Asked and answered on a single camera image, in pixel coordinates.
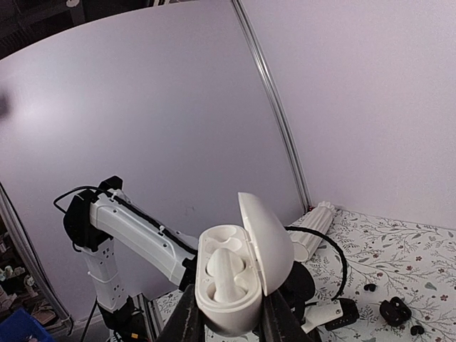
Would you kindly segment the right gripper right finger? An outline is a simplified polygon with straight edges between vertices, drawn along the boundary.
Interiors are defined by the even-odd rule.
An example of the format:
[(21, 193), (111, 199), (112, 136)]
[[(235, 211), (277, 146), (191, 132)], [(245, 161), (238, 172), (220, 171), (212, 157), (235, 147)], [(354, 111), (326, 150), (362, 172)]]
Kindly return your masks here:
[(259, 341), (311, 342), (279, 290), (261, 303)]

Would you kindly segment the white oval earbud case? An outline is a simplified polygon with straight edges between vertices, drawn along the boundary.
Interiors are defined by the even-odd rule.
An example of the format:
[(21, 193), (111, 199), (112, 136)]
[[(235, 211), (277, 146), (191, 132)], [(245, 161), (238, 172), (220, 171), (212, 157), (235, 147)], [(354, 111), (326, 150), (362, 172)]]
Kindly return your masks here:
[(294, 263), (289, 234), (256, 195), (238, 194), (242, 225), (222, 224), (199, 236), (195, 298), (215, 333), (237, 337), (252, 331), (264, 297), (288, 278)]

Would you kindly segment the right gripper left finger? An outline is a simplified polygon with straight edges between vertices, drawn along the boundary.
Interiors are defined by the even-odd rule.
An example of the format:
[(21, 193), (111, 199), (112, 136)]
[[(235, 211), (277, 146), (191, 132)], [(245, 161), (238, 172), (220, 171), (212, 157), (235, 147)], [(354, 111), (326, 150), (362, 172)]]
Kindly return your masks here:
[(183, 292), (160, 334), (160, 341), (203, 341), (203, 318), (196, 302), (194, 284), (190, 284)]

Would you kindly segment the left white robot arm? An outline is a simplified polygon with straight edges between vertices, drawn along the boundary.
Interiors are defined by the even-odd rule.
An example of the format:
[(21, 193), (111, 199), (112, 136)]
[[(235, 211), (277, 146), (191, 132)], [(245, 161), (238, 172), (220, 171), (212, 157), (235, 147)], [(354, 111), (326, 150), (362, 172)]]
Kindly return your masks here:
[(147, 320), (130, 290), (125, 255), (184, 291), (195, 282), (197, 239), (176, 232), (137, 206), (113, 175), (53, 200), (73, 249), (83, 256), (93, 282), (95, 306), (118, 341), (147, 341)]

